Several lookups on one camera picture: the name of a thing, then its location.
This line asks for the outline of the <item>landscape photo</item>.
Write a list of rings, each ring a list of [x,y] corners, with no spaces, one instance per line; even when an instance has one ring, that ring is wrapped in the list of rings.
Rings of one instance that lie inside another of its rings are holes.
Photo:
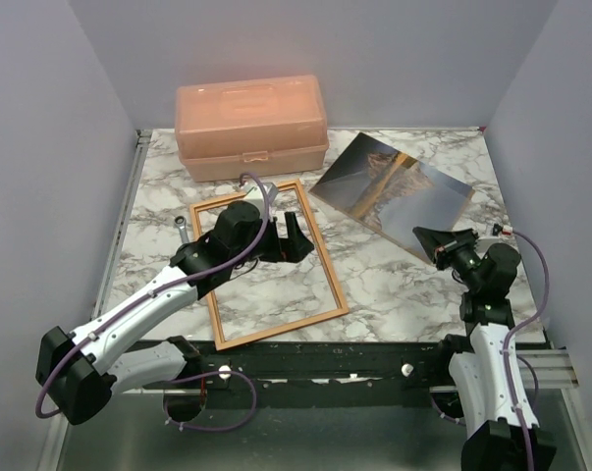
[[[310,193],[426,261],[413,229],[452,231],[474,189],[361,132]]]

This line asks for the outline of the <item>orange wooden picture frame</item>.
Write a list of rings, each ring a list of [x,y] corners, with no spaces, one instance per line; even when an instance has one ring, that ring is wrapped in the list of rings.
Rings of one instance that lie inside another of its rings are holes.
[[[299,179],[283,181],[277,184],[277,188],[280,192],[293,191],[296,194],[297,201],[302,210],[309,232],[312,235],[313,243],[316,248],[318,257],[320,259],[321,266],[324,270],[328,285],[330,287],[330,291],[333,294],[336,303],[336,308],[327,312],[299,319],[278,327],[273,327],[253,334],[249,334],[234,340],[227,340],[225,338],[222,327],[222,321],[220,318],[216,294],[214,291],[211,291],[207,294],[206,299],[213,331],[214,343],[217,350],[226,350],[229,348],[234,348],[259,340],[273,338],[275,336],[279,336],[334,318],[338,318],[349,313],[347,299],[344,295],[343,289],[341,288],[341,284],[331,262],[324,238],[319,230],[319,227],[317,225],[316,219],[310,207],[308,198],[305,194],[305,190],[301,181]]]

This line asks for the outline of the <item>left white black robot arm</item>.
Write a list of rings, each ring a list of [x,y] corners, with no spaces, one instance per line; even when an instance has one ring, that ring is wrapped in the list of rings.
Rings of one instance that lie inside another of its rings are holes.
[[[191,386],[199,373],[190,348],[180,340],[133,350],[133,345],[169,316],[227,283],[248,261],[301,262],[314,249],[296,214],[284,216],[287,234],[279,236],[268,211],[235,201],[214,228],[181,245],[145,287],[103,316],[70,332],[56,326],[40,341],[35,379],[41,386],[35,414],[63,415],[82,424],[98,414],[116,393],[172,381]]]

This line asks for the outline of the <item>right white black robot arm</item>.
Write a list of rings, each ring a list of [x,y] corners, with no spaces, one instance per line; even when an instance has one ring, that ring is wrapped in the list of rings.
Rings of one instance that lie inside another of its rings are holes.
[[[509,293],[521,262],[499,240],[478,246],[473,230],[416,227],[414,235],[440,271],[452,270],[466,291],[459,317],[462,336],[446,336],[433,360],[435,377],[454,384],[467,438],[464,470],[547,470],[556,456],[553,436],[540,427],[519,369]]]

